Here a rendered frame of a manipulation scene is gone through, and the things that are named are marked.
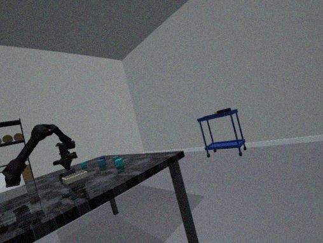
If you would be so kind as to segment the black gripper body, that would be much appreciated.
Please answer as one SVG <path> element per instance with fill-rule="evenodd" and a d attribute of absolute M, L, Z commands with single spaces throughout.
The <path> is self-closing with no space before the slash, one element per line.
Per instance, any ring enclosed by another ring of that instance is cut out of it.
<path fill-rule="evenodd" d="M 53 162 L 53 165 L 59 165 L 59 164 L 61 164 L 61 163 L 66 163 L 66 162 L 68 162 L 68 161 L 71 161 L 70 159 L 66 159 L 66 160 L 64 160 L 64 154 L 65 154 L 65 153 L 66 153 L 66 154 L 68 154 L 68 152 L 70 152 L 70 151 L 66 150 L 66 151 L 60 152 L 60 153 L 59 153 L 59 155 L 61 156 L 61 159 L 60 159 L 60 160 L 56 160 L 56 161 L 54 161 L 54 162 Z"/>

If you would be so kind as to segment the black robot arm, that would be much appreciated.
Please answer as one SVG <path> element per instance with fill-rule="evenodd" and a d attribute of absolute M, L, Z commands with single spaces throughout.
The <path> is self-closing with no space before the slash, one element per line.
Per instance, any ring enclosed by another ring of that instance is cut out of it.
<path fill-rule="evenodd" d="M 48 130 L 50 129 L 50 130 Z M 33 149 L 36 147 L 39 141 L 45 139 L 46 136 L 50 136 L 55 133 L 58 139 L 63 143 L 57 143 L 59 151 L 63 152 L 75 147 L 75 142 L 72 141 L 67 135 L 63 134 L 62 131 L 55 126 L 51 125 L 35 125 L 31 132 L 31 138 L 28 140 L 27 144 L 24 146 L 20 154 L 16 159 L 13 159 L 1 172 L 5 176 L 6 187 L 18 186 L 21 181 L 21 174 L 27 167 L 25 161 L 28 159 L 29 155 L 32 153 Z M 76 157 L 76 152 L 64 154 L 64 160 Z"/>

